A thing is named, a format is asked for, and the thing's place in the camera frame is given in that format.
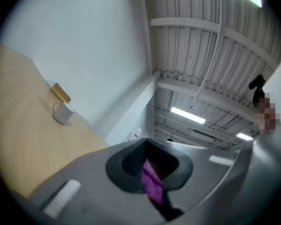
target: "white mug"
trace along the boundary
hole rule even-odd
[[[59,107],[55,110],[56,104],[60,104]],[[65,102],[56,102],[53,105],[53,117],[57,122],[64,125],[73,115],[74,110]]]

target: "purple cloth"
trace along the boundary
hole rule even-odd
[[[141,182],[146,186],[148,197],[161,204],[163,201],[163,185],[148,159],[145,161],[142,169]]]

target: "ceiling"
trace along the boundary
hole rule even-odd
[[[281,25],[266,2],[258,8],[248,0],[146,0],[146,7],[152,70],[161,72],[161,81],[180,84],[155,93],[155,137],[237,149],[236,134],[258,135],[252,115],[246,116],[254,94],[248,84],[258,74],[267,80],[281,61]],[[206,74],[205,95],[193,102],[196,92],[181,86],[195,91]],[[206,122],[183,119],[170,112],[173,106]]]

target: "wooden table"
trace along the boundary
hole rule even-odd
[[[77,113],[59,124],[56,101],[33,60],[0,45],[0,174],[25,197],[74,159],[107,147]]]

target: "mug handle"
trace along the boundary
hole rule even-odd
[[[56,103],[53,105],[53,112],[55,112],[55,111],[56,111],[56,110],[54,109],[56,104],[60,104],[59,106],[61,106],[61,105],[62,105],[62,103],[61,103],[60,101],[56,102]]]

